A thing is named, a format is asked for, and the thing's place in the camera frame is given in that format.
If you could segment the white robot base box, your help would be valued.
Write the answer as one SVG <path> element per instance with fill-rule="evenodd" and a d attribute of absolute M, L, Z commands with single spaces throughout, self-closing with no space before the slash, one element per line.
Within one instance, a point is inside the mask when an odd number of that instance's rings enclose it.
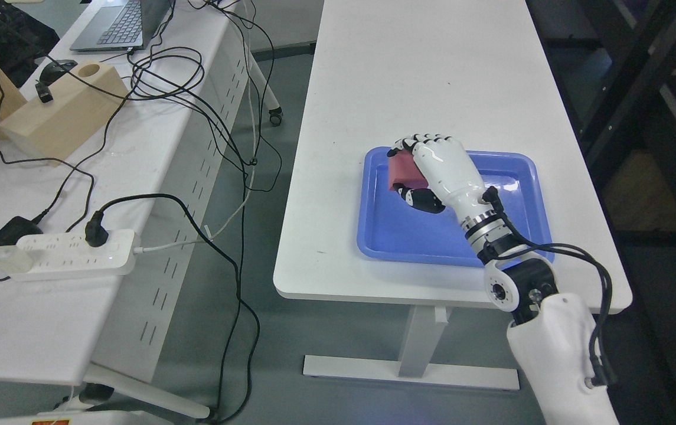
<path fill-rule="evenodd" d="M 137 385 L 112 384 L 111 387 L 119 394 L 154 404 L 159 408 L 183 414 L 196 420 L 207 420 L 214 417 L 212 408 L 157 389 L 153 385 L 140 382 Z M 171 424 L 171 422 L 141 410 L 86 411 L 76 410 L 75 408 L 57 408 L 54 411 L 32 416 L 0 418 L 0 424 Z"/>

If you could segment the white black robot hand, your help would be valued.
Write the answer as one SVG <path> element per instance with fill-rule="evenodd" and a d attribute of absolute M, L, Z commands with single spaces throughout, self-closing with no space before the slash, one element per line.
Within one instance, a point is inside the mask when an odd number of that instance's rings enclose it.
<path fill-rule="evenodd" d="M 484 199 L 486 188 L 480 172 L 459 140 L 417 133 L 397 140 L 386 155 L 402 150 L 413 155 L 416 166 L 429 183 L 428 188 L 416 190 L 394 186 L 394 191 L 408 205 L 435 214 L 452 209 L 464 228 L 472 228 L 476 218 L 494 212 L 491 203 Z"/>

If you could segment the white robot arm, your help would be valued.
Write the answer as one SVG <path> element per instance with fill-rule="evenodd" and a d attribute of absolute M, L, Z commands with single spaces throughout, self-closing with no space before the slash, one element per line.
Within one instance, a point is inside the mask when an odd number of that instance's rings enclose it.
<path fill-rule="evenodd" d="M 599 341 L 602 320 L 592 317 L 580 296 L 557 290 L 553 267 L 542 256 L 587 254 L 562 244 L 534 244 L 489 205 L 466 203 L 454 212 L 485 266 L 487 295 L 512 314 L 506 336 L 546 423 L 617 424 Z"/>

